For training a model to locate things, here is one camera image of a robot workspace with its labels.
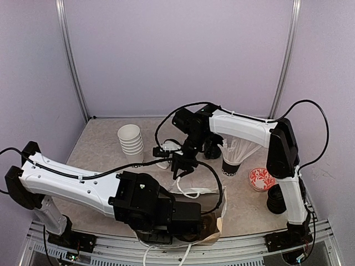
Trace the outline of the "brown paper bag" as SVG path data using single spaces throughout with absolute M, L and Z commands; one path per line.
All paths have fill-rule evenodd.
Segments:
M 200 231 L 179 233 L 176 229 L 168 229 L 166 226 L 153 230 L 166 231 L 173 237 L 173 242 L 171 245 L 158 245 L 147 244 L 139 240 L 142 245 L 146 246 L 142 260 L 143 265 L 148 264 L 148 254 L 153 250 L 168 252 L 178 249 L 185 251 L 185 254 L 179 260 L 179 265 L 183 265 L 193 246 L 213 245 L 221 237 L 224 216 L 227 210 L 225 187 L 222 188 L 222 191 L 203 187 L 185 188 L 180 186 L 180 180 L 178 179 L 168 188 L 168 192 L 172 193 L 178 202 L 198 203 L 201 205 Z

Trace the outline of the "stack of white paper cups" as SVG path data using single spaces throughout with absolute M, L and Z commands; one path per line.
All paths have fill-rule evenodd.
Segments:
M 128 163 L 142 163 L 144 161 L 144 144 L 140 127 L 134 124 L 122 126 L 117 136 Z

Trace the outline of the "red white patterned bowl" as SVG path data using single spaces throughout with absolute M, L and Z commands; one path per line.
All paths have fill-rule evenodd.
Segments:
M 248 181 L 251 187 L 259 192 L 266 192 L 277 184 L 276 179 L 263 167 L 253 168 L 249 172 Z

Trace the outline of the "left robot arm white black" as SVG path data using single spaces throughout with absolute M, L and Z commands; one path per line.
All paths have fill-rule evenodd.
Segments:
M 67 247 L 77 242 L 78 235 L 53 198 L 91 208 L 128 225 L 140 241 L 158 245 L 206 238 L 222 205 L 218 199 L 213 208 L 204 208 L 197 201 L 198 191 L 180 200 L 154 177 L 131 172 L 128 165 L 94 173 L 53 161 L 43 156 L 33 141 L 19 154 L 21 165 L 12 166 L 5 176 L 8 194 L 22 207 L 35 211 L 51 236 Z

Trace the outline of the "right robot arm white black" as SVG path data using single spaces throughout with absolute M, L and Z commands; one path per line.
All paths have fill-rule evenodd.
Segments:
M 267 170 L 276 178 L 283 195 L 287 211 L 287 230 L 284 242 L 295 246 L 309 234 L 311 213 L 306 207 L 301 192 L 301 169 L 298 145 L 292 125 L 286 115 L 276 120 L 261 119 L 227 111 L 208 101 L 200 102 L 202 108 L 196 112 L 183 105 L 168 116 L 172 124 L 187 135 L 178 148 L 161 146 L 156 142 L 154 157 L 173 157 L 173 178 L 177 171 L 192 171 L 196 167 L 196 155 L 211 134 L 225 134 L 250 141 L 268 149 Z

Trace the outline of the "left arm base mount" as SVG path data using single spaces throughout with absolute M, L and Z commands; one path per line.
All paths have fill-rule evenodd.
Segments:
M 70 218 L 66 215 L 64 217 L 67 219 L 67 223 L 63 234 L 49 233 L 48 242 L 60 247 L 75 249 L 78 252 L 93 253 L 97 237 L 93 234 L 73 231 Z

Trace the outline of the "stack of black cup lids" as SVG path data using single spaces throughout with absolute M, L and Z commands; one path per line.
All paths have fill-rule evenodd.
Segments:
M 267 208 L 274 214 L 286 211 L 285 201 L 279 184 L 273 185 L 267 192 Z

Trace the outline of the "aluminium corner post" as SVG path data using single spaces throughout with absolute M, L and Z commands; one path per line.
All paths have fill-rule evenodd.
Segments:
M 288 69 L 292 58 L 293 46 L 296 39 L 297 27 L 298 27 L 300 12 L 301 12 L 301 4 L 302 4 L 301 0 L 292 1 L 292 12 L 291 12 L 290 25 L 289 25 L 288 35 L 286 40 L 285 53 L 283 56 L 283 61 L 281 65 L 280 75 L 277 82 L 276 92 L 272 101 L 271 110 L 268 115 L 269 119 L 273 119 L 276 117 L 276 113 L 281 102 L 282 93 L 284 91 Z
M 84 94 L 83 94 L 83 91 L 82 91 L 82 88 L 80 85 L 79 75 L 78 75 L 77 67 L 75 65 L 74 54 L 73 54 L 72 46 L 70 43 L 70 34 L 69 34 L 69 27 L 68 27 L 66 12 L 65 12 L 65 3 L 63 0 L 56 0 L 55 5 L 56 5 L 56 9 L 57 9 L 57 16 L 58 16 L 59 25 L 61 28 L 64 50 L 65 50 L 65 54 L 66 54 L 66 58 L 67 58 L 67 62 L 68 62 L 70 76 L 72 78 L 72 82 L 73 82 L 73 86 L 74 86 L 75 95 L 77 97 L 80 112 L 82 114 L 84 122 L 87 124 L 88 121 L 90 120 L 90 115 L 89 115 L 88 108 L 87 108 L 85 98 L 84 98 Z

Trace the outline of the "aluminium front frame rail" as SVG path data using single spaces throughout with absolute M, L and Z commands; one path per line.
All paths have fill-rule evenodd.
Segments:
M 294 251 L 269 252 L 266 233 L 225 237 L 213 245 L 193 245 L 191 248 L 148 248 L 135 238 L 99 234 L 91 253 L 80 252 L 72 265 L 283 265 L 283 257 Z M 43 225 L 33 221 L 21 248 L 16 265 L 47 265 L 72 250 L 43 242 Z

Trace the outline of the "black cup holding straws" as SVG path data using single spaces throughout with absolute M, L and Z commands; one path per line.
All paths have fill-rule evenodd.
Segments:
M 241 165 L 240 162 L 231 162 L 231 161 L 228 161 L 227 159 L 223 158 L 222 159 L 222 167 L 221 167 L 222 173 L 225 176 L 233 177 L 238 172 L 240 165 Z

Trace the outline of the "left aluminium corner post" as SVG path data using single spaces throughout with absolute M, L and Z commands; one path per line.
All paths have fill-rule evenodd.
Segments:
M 66 58 L 67 58 L 67 62 L 68 62 L 70 76 L 72 78 L 72 82 L 73 82 L 73 86 L 74 86 L 75 95 L 77 97 L 80 112 L 82 114 L 84 122 L 87 124 L 88 121 L 90 120 L 90 115 L 89 115 L 88 108 L 87 108 L 85 98 L 84 98 L 84 94 L 83 94 L 83 91 L 82 91 L 82 88 L 80 85 L 79 75 L 78 75 L 77 67 L 75 65 L 74 54 L 73 54 L 72 46 L 70 43 L 70 34 L 69 34 L 69 27 L 68 27 L 66 12 L 65 12 L 65 3 L 63 0 L 56 0 L 55 5 L 56 5 L 56 9 L 57 9 L 57 16 L 58 16 L 59 25 L 61 28 L 64 50 L 65 50 L 65 54 L 66 54 Z

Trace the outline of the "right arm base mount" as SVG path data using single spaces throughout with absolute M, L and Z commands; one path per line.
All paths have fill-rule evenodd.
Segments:
M 273 232 L 265 235 L 268 252 L 298 247 L 312 241 L 313 237 L 310 233 L 308 222 L 304 222 L 302 225 L 287 223 L 286 231 Z

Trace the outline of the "right aluminium corner post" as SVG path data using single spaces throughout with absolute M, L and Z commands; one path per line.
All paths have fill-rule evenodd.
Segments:
M 302 4 L 301 0 L 292 1 L 292 12 L 291 12 L 290 25 L 289 25 L 288 35 L 286 40 L 285 53 L 283 56 L 283 61 L 281 65 L 280 75 L 277 82 L 276 92 L 272 101 L 271 110 L 268 115 L 269 119 L 273 119 L 276 117 L 276 113 L 281 102 L 282 93 L 284 91 L 288 69 L 292 58 L 293 46 L 296 39 L 297 27 L 298 27 L 300 12 L 301 12 L 301 4 Z

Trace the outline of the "stack of black cup sleeves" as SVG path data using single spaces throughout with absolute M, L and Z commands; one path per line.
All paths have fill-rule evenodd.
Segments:
M 204 158 L 215 160 L 221 156 L 219 145 L 223 145 L 223 137 L 220 135 L 209 136 L 204 143 Z

